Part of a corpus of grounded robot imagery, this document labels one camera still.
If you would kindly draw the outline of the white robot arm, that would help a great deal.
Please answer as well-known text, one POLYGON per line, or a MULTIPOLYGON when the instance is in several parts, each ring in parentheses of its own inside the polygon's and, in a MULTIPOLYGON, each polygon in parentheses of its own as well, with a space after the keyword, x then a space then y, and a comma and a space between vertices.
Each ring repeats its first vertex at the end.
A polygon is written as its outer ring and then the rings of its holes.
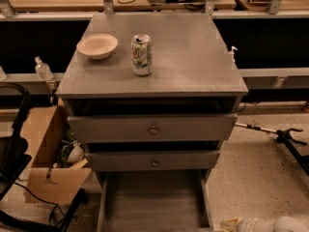
POLYGON ((222 232, 309 232, 309 228, 293 217, 263 220, 256 217, 235 217, 220 222, 222 232))

